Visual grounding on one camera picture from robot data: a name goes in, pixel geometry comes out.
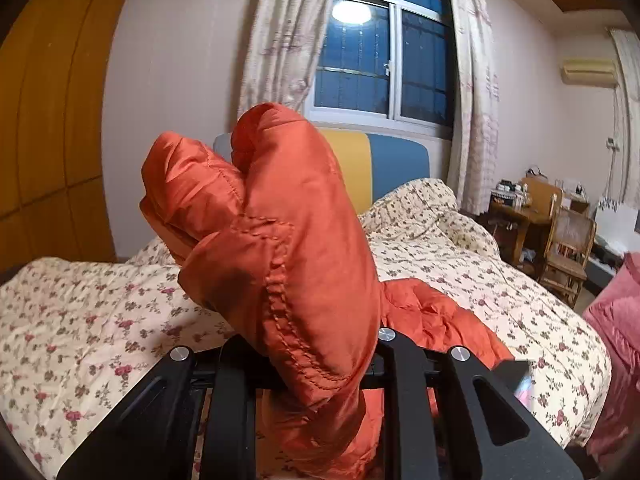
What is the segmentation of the orange padded jacket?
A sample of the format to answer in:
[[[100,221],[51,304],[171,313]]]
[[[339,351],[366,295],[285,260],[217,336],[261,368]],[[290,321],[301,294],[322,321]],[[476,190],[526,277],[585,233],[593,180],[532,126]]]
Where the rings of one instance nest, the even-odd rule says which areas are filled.
[[[174,132],[152,145],[140,208],[199,306],[221,314],[283,379],[266,433],[305,474],[359,479],[374,460],[383,395],[360,386],[378,330],[462,344],[486,366],[510,351],[469,310],[416,278],[378,278],[330,144],[277,103],[236,124],[232,156]]]

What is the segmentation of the floral bed quilt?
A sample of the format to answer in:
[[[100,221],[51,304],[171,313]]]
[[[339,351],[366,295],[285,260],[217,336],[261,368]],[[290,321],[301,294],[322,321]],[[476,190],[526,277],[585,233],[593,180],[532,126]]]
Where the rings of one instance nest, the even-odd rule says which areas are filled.
[[[378,277],[426,283],[383,322],[419,346],[468,347],[484,363],[528,363],[529,411],[560,445],[584,444],[602,412],[611,359],[596,331],[504,263],[489,233],[437,179],[401,185],[360,216]],[[52,479],[108,411],[171,348],[231,336],[192,302],[161,240],[121,264],[35,260],[1,289],[1,415],[29,465]]]

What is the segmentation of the wooden chair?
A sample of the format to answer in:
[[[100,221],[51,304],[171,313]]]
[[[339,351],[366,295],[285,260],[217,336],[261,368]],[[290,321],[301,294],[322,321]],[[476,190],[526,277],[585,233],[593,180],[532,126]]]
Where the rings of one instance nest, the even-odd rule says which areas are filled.
[[[594,220],[563,207],[552,222],[538,283],[571,309],[587,281],[586,266],[596,232]]]

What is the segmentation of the pink cloth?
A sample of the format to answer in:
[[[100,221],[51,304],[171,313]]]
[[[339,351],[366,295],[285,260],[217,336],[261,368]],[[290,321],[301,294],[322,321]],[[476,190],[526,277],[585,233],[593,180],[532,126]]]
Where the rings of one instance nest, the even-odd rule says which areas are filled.
[[[639,429],[639,255],[630,252],[608,286],[585,310],[584,319],[602,339],[611,359],[605,404],[587,443],[600,467],[613,463]]]

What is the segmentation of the wooden desk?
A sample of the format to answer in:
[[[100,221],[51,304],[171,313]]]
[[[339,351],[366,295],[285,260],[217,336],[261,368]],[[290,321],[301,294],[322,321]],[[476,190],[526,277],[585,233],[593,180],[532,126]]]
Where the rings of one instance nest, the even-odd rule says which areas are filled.
[[[530,266],[536,273],[562,199],[563,191],[557,186],[541,178],[524,177],[514,183],[510,193],[491,192],[480,224],[495,237],[503,261],[520,269]]]

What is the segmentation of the right floral curtain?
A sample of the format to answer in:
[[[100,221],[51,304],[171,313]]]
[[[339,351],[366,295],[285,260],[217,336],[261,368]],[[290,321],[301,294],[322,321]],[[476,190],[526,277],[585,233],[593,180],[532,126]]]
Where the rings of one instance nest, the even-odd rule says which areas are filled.
[[[450,0],[456,108],[447,183],[460,208],[485,211],[498,160],[499,86],[486,0]]]

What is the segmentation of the floral curtain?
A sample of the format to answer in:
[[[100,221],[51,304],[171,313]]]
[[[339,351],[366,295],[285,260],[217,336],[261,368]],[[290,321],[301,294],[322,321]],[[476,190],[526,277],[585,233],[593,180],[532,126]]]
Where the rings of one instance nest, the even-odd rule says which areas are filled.
[[[447,183],[460,208],[485,211],[498,160],[499,86],[486,0],[450,0],[456,108]]]
[[[298,112],[316,74],[333,0],[258,0],[238,114],[265,102]]]

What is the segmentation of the grey yellow blue headboard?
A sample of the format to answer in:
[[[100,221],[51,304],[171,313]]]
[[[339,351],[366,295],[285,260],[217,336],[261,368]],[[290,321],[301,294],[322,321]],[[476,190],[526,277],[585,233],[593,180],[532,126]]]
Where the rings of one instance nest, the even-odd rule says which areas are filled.
[[[310,122],[271,151],[250,154],[247,207],[352,217],[409,181],[430,175],[427,148],[411,140],[347,130],[322,130]]]

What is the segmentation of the wooden wardrobe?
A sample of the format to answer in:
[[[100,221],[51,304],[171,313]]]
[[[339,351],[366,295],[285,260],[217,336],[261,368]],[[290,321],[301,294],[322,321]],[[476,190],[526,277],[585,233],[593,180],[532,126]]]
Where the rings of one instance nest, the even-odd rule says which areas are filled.
[[[3,0],[1,269],[113,262],[102,166],[108,58],[125,0]]]

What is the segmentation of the left floral curtain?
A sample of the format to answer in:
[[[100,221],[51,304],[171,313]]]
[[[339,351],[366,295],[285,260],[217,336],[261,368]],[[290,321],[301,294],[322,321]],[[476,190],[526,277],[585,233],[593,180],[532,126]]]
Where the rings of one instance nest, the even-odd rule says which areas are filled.
[[[238,114],[265,102],[298,112],[316,74],[333,0],[258,0]]]

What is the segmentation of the window with white frame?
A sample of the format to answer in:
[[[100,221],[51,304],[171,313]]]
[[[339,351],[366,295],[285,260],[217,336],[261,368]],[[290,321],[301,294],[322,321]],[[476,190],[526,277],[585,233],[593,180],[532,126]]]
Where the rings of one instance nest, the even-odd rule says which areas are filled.
[[[454,128],[449,0],[333,0],[307,116],[449,140]]]

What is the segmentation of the wall air conditioner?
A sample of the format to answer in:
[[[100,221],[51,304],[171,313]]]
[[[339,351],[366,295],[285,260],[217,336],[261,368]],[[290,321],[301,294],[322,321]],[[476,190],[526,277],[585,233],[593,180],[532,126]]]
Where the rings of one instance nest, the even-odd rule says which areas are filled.
[[[618,85],[613,60],[607,58],[566,58],[560,74],[564,84],[614,89]]]

